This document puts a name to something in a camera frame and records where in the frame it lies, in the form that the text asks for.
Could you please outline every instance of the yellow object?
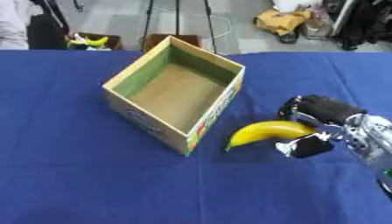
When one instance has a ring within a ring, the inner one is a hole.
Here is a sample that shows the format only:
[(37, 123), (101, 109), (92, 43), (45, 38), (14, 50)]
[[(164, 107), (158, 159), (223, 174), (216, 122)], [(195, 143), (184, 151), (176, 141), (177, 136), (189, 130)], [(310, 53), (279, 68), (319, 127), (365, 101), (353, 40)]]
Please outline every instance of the yellow object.
[(105, 46), (108, 40), (109, 40), (108, 37), (103, 37), (98, 40), (91, 40), (89, 38), (86, 38), (86, 42), (89, 46), (96, 46), (96, 47)]
[(281, 13), (278, 10), (266, 10), (255, 18), (255, 25), (282, 36), (293, 32), (297, 26), (311, 18), (309, 10), (294, 11), (292, 13)]
[(229, 151), (236, 146), (266, 140), (272, 137), (295, 139), (316, 132), (315, 129), (304, 126), (299, 122), (257, 122), (235, 132), (225, 151)]

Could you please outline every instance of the box bottom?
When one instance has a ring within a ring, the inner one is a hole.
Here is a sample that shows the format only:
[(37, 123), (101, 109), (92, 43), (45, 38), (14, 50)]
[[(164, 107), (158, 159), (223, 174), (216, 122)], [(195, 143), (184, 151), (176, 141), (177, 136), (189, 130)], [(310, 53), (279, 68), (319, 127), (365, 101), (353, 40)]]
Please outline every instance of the box bottom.
[(169, 63), (160, 75), (129, 99), (186, 134), (225, 87), (186, 66)]

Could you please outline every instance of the banana tip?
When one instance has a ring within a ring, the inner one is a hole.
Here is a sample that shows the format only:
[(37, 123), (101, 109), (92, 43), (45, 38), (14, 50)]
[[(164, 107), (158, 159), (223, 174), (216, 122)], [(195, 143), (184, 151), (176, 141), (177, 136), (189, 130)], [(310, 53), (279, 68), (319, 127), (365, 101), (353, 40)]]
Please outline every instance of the banana tip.
[(225, 152), (229, 152), (230, 149), (232, 148), (231, 143), (228, 143), (224, 149)]

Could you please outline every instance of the white object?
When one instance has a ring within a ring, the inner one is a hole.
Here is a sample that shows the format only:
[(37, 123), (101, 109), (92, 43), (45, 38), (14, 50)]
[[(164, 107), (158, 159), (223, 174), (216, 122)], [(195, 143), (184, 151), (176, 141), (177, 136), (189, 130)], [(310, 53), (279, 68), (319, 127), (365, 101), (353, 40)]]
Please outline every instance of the white object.
[(299, 4), (322, 4), (322, 0), (273, 0), (275, 7), (281, 12), (294, 11)]
[(31, 15), (40, 13), (28, 0), (0, 0), (0, 49), (27, 50), (26, 26)]

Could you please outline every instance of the cardboard box in background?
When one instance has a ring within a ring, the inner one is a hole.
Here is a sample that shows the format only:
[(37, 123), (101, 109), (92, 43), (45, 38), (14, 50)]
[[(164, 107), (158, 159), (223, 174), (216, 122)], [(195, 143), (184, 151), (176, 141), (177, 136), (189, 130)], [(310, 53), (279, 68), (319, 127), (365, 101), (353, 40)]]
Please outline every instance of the cardboard box in background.
[(244, 72), (170, 36), (103, 88), (112, 109), (188, 156), (240, 90)]

